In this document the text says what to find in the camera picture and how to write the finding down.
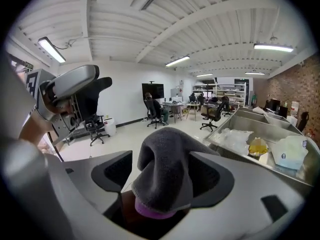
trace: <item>yellow object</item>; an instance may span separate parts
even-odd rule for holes
[[[268,146],[264,139],[255,138],[249,146],[249,154],[259,157],[268,152]]]

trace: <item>white ceiling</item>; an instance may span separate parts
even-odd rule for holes
[[[60,50],[66,63],[108,59],[164,66],[189,55],[177,67],[192,75],[271,74],[311,42],[284,0],[155,0],[140,10],[146,1],[33,0],[15,30],[40,50],[37,41],[45,36],[61,48],[76,39]],[[254,50],[254,43],[294,52]]]

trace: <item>plastic container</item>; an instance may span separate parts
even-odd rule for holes
[[[103,123],[106,134],[114,136],[117,132],[115,120],[113,118],[106,118],[103,120]]]

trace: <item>white bin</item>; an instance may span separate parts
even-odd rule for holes
[[[115,120],[113,118],[107,118],[103,120],[104,123],[104,130],[106,134],[109,134],[110,136],[113,136],[116,134],[116,124]]]

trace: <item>white floor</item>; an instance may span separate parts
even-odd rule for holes
[[[177,119],[174,122],[173,117],[169,117],[169,126],[158,125],[155,129],[155,125],[147,127],[149,121],[136,122],[126,126],[122,126],[116,129],[116,134],[110,138],[103,137],[104,144],[100,140],[96,140],[92,146],[90,146],[89,136],[77,138],[70,143],[70,146],[64,144],[60,154],[65,161],[74,161],[81,159],[88,159],[90,156],[98,157],[107,155],[118,151],[132,150],[132,172],[122,189],[122,191],[131,189],[132,182],[140,174],[137,168],[137,162],[140,152],[140,147],[144,139],[154,131],[157,131],[163,127],[173,127],[179,129],[196,140],[202,142],[210,132],[210,128],[206,127],[200,130],[201,123],[208,123],[209,121],[203,120],[200,112],[196,114],[196,121],[193,111],[190,111],[188,118],[187,115],[182,117],[182,120]],[[216,126],[221,125],[229,116],[222,116],[221,119],[215,123]]]

